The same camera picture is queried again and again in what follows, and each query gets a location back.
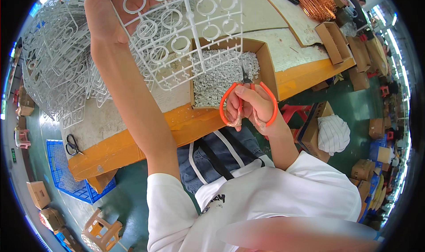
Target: black-handled scissors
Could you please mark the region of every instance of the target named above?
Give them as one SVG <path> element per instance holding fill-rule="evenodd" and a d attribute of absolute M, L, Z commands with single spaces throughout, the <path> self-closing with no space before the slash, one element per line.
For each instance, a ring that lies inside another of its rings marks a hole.
<path fill-rule="evenodd" d="M 82 154 L 82 155 L 84 155 L 80 150 L 79 150 L 79 148 L 78 148 L 78 145 L 77 145 L 77 142 L 75 141 L 75 138 L 74 138 L 74 135 L 72 135 L 72 134 L 68 134 L 68 136 L 66 137 L 66 145 L 65 145 L 65 148 L 66 148 L 66 152 L 69 154 L 69 155 L 71 155 L 71 156 L 74 156 L 74 155 L 76 155 L 76 154 Z M 74 153 L 72 154 L 72 153 L 70 153 L 69 151 L 68 151 L 68 146 L 69 147 L 71 147 L 71 149 L 72 150 L 74 150 Z"/>

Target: green exit sign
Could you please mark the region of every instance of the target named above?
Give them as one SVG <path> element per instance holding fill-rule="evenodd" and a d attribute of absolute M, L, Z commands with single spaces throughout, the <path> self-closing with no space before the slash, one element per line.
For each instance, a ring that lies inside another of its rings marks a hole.
<path fill-rule="evenodd" d="M 13 159 L 13 162 L 16 162 L 16 156 L 15 156 L 15 149 L 14 148 L 12 148 L 12 159 Z"/>

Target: white cloth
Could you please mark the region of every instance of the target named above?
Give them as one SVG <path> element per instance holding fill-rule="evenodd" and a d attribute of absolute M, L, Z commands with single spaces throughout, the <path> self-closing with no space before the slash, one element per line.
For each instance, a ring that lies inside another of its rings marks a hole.
<path fill-rule="evenodd" d="M 400 159 L 398 159 L 398 157 L 394 158 L 393 161 L 391 162 L 391 165 L 396 167 L 398 166 L 400 163 Z"/>
<path fill-rule="evenodd" d="M 320 150 L 329 153 L 330 156 L 345 150 L 350 143 L 350 128 L 347 122 L 337 115 L 331 115 L 319 117 L 317 123 L 319 124 L 317 143 Z"/>
<path fill-rule="evenodd" d="M 214 190 L 204 185 L 203 197 L 197 196 L 200 205 L 207 203 L 201 216 L 175 177 L 150 175 L 147 250 L 234 252 L 237 247 L 218 240 L 216 231 L 257 218 L 313 216 L 357 220 L 361 210 L 359 192 L 330 165 L 305 152 L 286 171 L 270 166 L 253 168 L 257 162 L 234 170 L 235 178 L 220 186 L 208 184 Z"/>

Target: jeans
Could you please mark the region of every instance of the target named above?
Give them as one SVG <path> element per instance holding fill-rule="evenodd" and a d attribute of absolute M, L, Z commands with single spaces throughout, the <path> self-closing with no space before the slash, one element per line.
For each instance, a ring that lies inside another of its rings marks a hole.
<path fill-rule="evenodd" d="M 240 132 L 237 132 L 233 127 L 225 128 L 256 157 L 264 155 L 264 153 L 260 150 L 260 146 L 258 145 L 257 140 L 247 127 L 242 127 L 242 130 Z M 227 170 L 232 171 L 240 168 L 235 158 L 233 158 L 233 156 L 231 155 L 229 149 L 214 133 L 210 133 L 204 136 L 202 139 L 213 150 L 213 152 L 216 154 L 220 162 L 226 167 Z M 245 165 L 249 164 L 252 161 L 251 157 L 247 155 L 240 154 L 239 152 L 238 155 L 240 156 Z M 189 144 L 179 147 L 177 149 L 177 157 L 182 183 L 186 187 L 187 191 L 195 194 L 198 189 L 203 185 L 203 183 L 200 181 L 194 169 L 190 165 Z M 204 179 L 207 181 L 207 183 L 214 182 L 215 180 L 221 177 L 221 175 L 213 168 L 208 157 L 201 148 L 194 150 L 193 161 L 199 172 L 201 173 L 202 177 L 204 177 Z"/>

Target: hand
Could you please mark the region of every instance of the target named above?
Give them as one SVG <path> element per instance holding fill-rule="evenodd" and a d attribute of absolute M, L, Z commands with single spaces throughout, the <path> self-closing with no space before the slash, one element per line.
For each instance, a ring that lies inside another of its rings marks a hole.
<path fill-rule="evenodd" d="M 236 86 L 227 97 L 226 111 L 224 114 L 229 121 L 233 122 L 237 117 L 239 108 L 238 97 L 243 100 L 241 112 L 242 117 L 248 118 L 262 135 L 269 137 L 279 136 L 285 129 L 289 129 L 283 117 L 279 114 L 274 122 L 270 126 L 266 127 L 265 130 L 261 130 L 256 125 L 252 107 L 254 107 L 257 111 L 259 120 L 267 123 L 273 115 L 273 102 L 267 92 L 260 85 L 255 85 L 255 90 L 251 90 L 249 83 L 246 83 L 243 86 Z M 236 131 L 240 131 L 241 126 L 237 126 L 235 129 Z"/>
<path fill-rule="evenodd" d="M 138 14 L 129 14 L 123 9 L 124 0 L 112 0 L 114 7 L 124 24 L 138 17 Z M 159 4 L 156 0 L 146 0 L 146 5 L 141 13 L 145 13 L 153 5 Z M 143 5 L 143 0 L 127 0 L 126 7 L 129 10 L 138 10 Z M 120 21 L 115 15 L 110 0 L 85 0 L 85 14 L 90 30 L 91 38 L 104 42 L 128 43 L 128 37 L 120 25 Z M 126 27 L 128 33 L 132 35 L 140 23 L 140 20 Z"/>

